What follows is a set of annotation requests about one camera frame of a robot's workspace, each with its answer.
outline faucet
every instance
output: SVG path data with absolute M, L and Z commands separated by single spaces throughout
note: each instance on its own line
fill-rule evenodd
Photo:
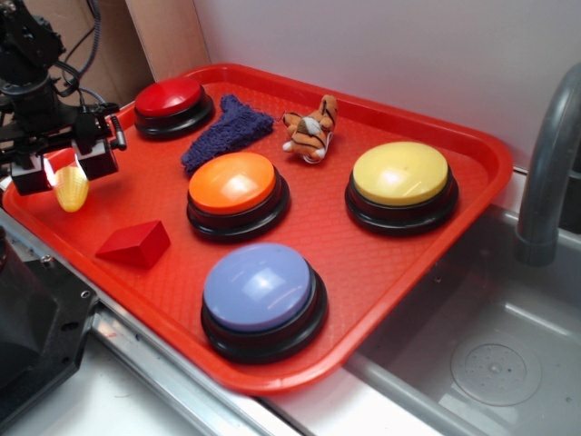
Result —
M 531 266 L 553 262 L 559 225 L 581 224 L 581 64 L 555 90 L 538 134 L 523 193 L 515 256 Z

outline stainless steel sink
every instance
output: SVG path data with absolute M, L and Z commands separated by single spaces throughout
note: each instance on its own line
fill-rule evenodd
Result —
M 581 242 L 525 266 L 516 224 L 490 207 L 347 369 L 447 435 L 579 434 Z

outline stuffed tiger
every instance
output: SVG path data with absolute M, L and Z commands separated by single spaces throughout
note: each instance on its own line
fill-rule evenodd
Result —
M 286 113 L 282 121 L 287 126 L 290 140 L 282 146 L 288 153 L 296 153 L 309 164 L 319 163 L 327 154 L 329 142 L 337 123 L 337 100 L 324 95 L 319 109 L 307 116 Z

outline purple button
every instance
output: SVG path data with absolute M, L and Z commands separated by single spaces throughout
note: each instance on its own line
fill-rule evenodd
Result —
M 255 243 L 214 265 L 203 300 L 224 327 L 264 332 L 292 319 L 310 289 L 309 266 L 300 254 L 278 243 Z

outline red block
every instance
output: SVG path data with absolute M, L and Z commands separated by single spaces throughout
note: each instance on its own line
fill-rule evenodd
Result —
M 170 246 L 161 221 L 152 221 L 115 231 L 97 252 L 97 257 L 151 268 Z

